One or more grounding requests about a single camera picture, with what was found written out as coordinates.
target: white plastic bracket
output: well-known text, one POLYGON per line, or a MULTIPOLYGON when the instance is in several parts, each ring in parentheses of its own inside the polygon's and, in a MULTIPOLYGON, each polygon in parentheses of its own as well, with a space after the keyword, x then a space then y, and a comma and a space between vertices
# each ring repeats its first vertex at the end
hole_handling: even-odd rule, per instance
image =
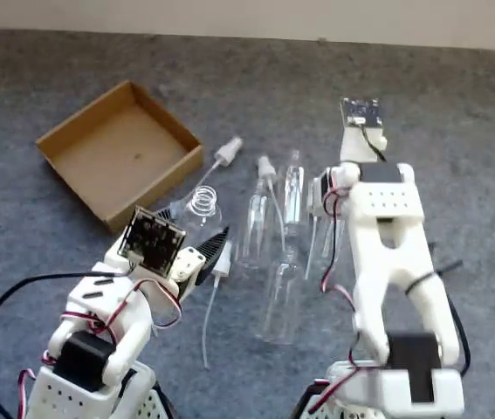
MULTIPOLYGON (((349 202, 348 228, 356 272, 354 328, 382 364, 389 353, 382 317, 388 285, 406 290, 416 278, 434 271, 423 229, 423 208, 413 182, 357 182, 349 202), (382 218, 391 220, 394 248, 382 242, 382 218)), ((432 275, 409 297, 422 315, 424 328, 436 334, 443 364, 456 363, 457 333, 441 279, 432 275)))
MULTIPOLYGON (((377 366, 372 361, 358 361, 357 364, 377 366)), ((353 367, 349 363, 335 362, 327 371, 327 379, 336 381, 352 371, 353 367)), ((388 417, 461 416, 464 412, 464 395, 458 371, 449 368, 434 369, 431 371, 431 381, 434 401, 413 403, 408 371, 361 370, 334 393, 332 400, 339 405, 347 404, 348 409, 353 409, 353 405, 366 406, 388 417)))
MULTIPOLYGON (((116 270, 98 262, 93 271, 116 270)), ((101 320, 107 321, 132 287, 133 282, 126 277, 84 277, 69 293, 66 310, 95 313, 101 320)), ((127 306, 111 325, 118 343, 103 371, 102 381, 106 385, 120 383, 147 344, 151 326, 152 316, 147 300, 141 292, 133 292, 127 299, 127 306)), ((82 319, 64 319, 49 341, 49 355, 58 358, 71 333, 85 328, 86 322, 82 319)))

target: red wire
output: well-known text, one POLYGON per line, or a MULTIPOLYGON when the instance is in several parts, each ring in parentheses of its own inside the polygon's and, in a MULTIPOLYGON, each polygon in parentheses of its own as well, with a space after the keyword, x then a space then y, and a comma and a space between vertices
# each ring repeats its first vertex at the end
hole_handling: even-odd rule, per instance
POLYGON ((32 380, 36 380, 36 375, 29 368, 23 369, 18 375, 18 419, 24 419, 26 415, 26 390, 24 388, 26 375, 32 378, 32 380))
POLYGON ((117 343, 117 338, 115 336, 115 333, 113 333, 113 330, 111 329, 111 327, 106 326, 106 324, 101 319, 99 319, 97 316, 93 316, 92 314, 78 313, 78 312, 63 312, 63 314, 61 316, 86 319, 86 320, 90 320, 94 323, 99 322, 101 324, 101 326, 90 326, 90 329, 94 332, 94 334, 100 334, 102 332, 107 332, 107 333, 109 333, 109 337, 110 337, 112 343, 114 343, 114 344, 117 343))
POLYGON ((329 386, 329 388, 325 391, 325 393, 321 396, 321 398, 311 407, 309 408, 308 412, 310 415, 314 414, 317 410, 320 409, 320 407, 327 402, 327 400, 330 398, 331 395, 334 394, 336 390, 338 390, 344 383, 346 383, 348 380, 350 380, 354 375, 358 374, 360 372, 359 368, 356 368, 354 371, 352 371, 350 374, 348 374, 346 377, 344 377, 342 380, 334 383, 333 386, 329 386))

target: white wall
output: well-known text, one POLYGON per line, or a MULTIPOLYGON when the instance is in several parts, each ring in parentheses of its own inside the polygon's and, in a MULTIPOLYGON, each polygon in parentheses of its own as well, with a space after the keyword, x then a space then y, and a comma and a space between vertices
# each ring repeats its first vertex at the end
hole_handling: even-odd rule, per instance
POLYGON ((495 0, 0 0, 0 28, 495 49, 495 0))

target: gray carpet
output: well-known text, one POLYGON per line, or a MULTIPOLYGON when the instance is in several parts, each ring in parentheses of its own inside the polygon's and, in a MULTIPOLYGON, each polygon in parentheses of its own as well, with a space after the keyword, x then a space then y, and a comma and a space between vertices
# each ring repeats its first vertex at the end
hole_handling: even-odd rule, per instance
MULTIPOLYGON (((465 417, 495 417, 495 52, 0 31, 0 294, 27 275, 86 269, 112 242, 34 141, 122 79, 146 86, 203 141, 207 156, 233 134, 244 137, 233 167, 210 182, 232 223, 258 155, 301 148, 316 174, 338 155, 339 98, 381 97, 388 157, 416 170, 437 262, 465 263, 446 279, 473 356, 465 417)), ((350 269, 340 281, 352 286, 350 269)), ((199 346, 209 285, 185 302, 182 323, 145 349, 141 359, 184 418, 287 417, 309 381, 344 358, 349 311, 320 296, 316 283, 306 293, 296 345, 268 347, 252 338, 263 282, 236 276, 222 285, 210 324, 210 371, 199 346)), ((17 373, 38 368, 73 286, 28 287, 0 312, 0 400, 12 412, 17 373)), ((402 302, 389 294, 388 324, 417 326, 402 302)))

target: bottle neck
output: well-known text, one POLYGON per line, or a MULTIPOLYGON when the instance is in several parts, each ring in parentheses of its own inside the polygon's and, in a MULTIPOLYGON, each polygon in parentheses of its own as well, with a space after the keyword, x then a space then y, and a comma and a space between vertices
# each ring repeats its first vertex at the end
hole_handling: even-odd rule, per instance
POLYGON ((210 186, 199 186, 189 201, 190 210, 198 216, 213 216, 216 213, 217 195, 210 186))

